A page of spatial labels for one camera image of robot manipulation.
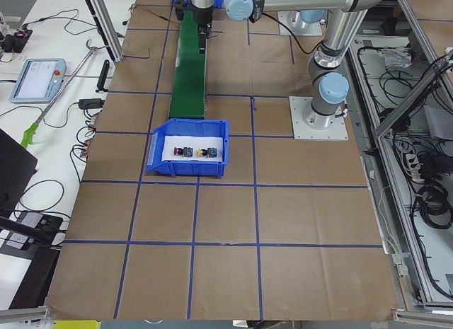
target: green strip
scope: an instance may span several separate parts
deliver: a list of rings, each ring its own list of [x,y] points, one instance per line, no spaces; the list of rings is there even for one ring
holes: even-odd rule
[[[198,50],[198,26],[186,11],[179,31],[170,118],[205,118],[206,54]]]

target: tablet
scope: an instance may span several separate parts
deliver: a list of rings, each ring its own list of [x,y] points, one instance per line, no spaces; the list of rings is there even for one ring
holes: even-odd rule
[[[48,103],[55,97],[66,71],[64,59],[28,59],[14,86],[12,103]]]

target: blue plastic container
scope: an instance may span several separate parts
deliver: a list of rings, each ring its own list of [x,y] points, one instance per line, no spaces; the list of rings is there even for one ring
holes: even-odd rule
[[[162,161],[165,136],[221,137],[223,139],[222,161]],[[170,119],[154,130],[149,150],[147,173],[157,171],[163,175],[224,175],[228,165],[228,120]]]

